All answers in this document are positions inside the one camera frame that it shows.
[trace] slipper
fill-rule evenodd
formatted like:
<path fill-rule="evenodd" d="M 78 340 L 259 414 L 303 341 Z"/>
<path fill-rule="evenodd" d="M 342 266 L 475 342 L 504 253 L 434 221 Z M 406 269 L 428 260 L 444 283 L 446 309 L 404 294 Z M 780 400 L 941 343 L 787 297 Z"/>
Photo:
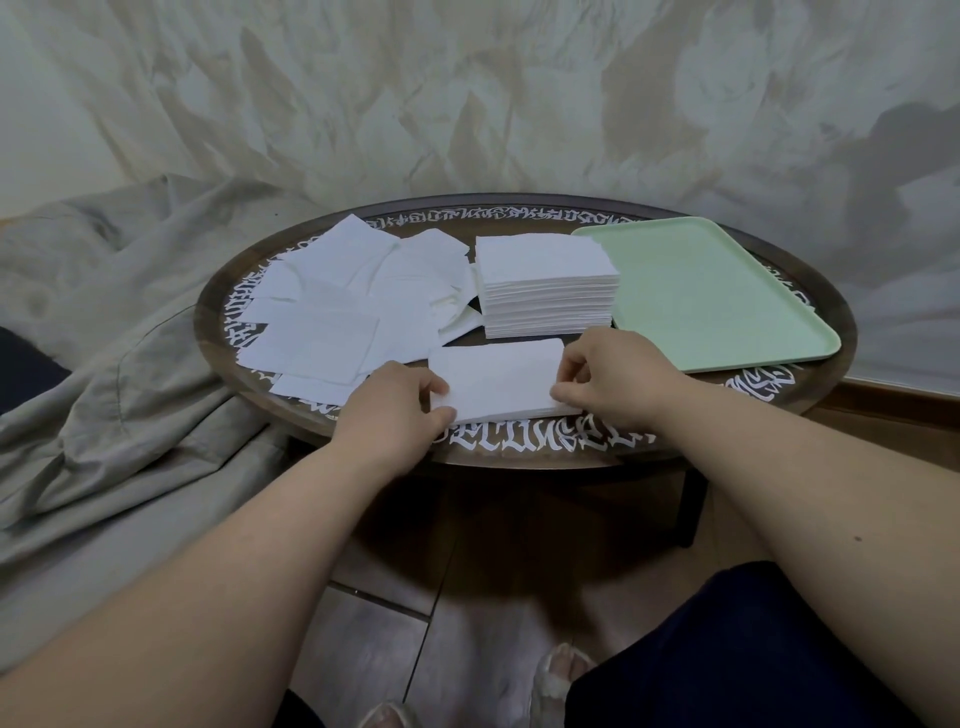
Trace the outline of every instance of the slipper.
<path fill-rule="evenodd" d="M 597 667 L 590 657 L 572 644 L 558 644 L 537 665 L 534 673 L 534 688 L 530 692 L 530 728 L 564 728 L 566 694 L 573 681 L 569 677 L 554 674 L 550 668 L 554 659 L 564 660 L 569 665 L 580 658 L 587 665 L 585 672 Z"/>
<path fill-rule="evenodd" d="M 395 726 L 420 728 L 420 722 L 409 706 L 391 701 L 380 703 L 357 724 L 357 728 L 394 728 Z"/>

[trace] left hand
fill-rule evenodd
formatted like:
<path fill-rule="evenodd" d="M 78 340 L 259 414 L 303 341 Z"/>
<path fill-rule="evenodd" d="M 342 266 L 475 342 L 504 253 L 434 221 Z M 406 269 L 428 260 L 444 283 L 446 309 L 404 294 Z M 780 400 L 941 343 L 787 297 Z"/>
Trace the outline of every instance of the left hand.
<path fill-rule="evenodd" d="M 388 361 L 350 395 L 330 443 L 346 457 L 372 466 L 389 482 L 408 473 L 457 416 L 452 407 L 420 409 L 420 393 L 446 394 L 449 386 L 424 367 Z"/>

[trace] light green tray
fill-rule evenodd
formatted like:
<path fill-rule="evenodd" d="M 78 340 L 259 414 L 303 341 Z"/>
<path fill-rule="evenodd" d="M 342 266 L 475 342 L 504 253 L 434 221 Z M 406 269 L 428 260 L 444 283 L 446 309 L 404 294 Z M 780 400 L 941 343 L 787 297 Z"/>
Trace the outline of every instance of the light green tray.
<path fill-rule="evenodd" d="M 618 328 L 684 372 L 822 359 L 840 337 L 716 223 L 678 217 L 579 228 L 620 272 Z"/>

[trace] sandal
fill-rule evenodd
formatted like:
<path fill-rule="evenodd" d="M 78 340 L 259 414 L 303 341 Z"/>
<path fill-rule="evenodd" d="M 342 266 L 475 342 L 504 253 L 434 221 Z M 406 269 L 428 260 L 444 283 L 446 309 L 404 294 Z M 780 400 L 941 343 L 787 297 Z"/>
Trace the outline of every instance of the sandal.
<path fill-rule="evenodd" d="M 537 665 L 530 693 L 530 728 L 564 728 L 566 694 L 596 663 L 572 644 L 558 644 Z"/>
<path fill-rule="evenodd" d="M 420 728 L 420 722 L 409 706 L 389 702 L 367 713 L 357 728 Z"/>

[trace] crumpled fabric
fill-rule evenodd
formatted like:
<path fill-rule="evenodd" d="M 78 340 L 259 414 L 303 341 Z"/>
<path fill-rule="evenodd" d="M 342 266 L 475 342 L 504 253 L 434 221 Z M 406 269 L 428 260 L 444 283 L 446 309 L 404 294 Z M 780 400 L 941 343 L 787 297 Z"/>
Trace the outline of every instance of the crumpled fabric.
<path fill-rule="evenodd" d="M 72 372 L 0 417 L 0 669 L 278 474 L 285 436 L 210 370 L 193 311 L 228 260 L 323 212 L 167 175 L 0 231 L 0 326 Z"/>

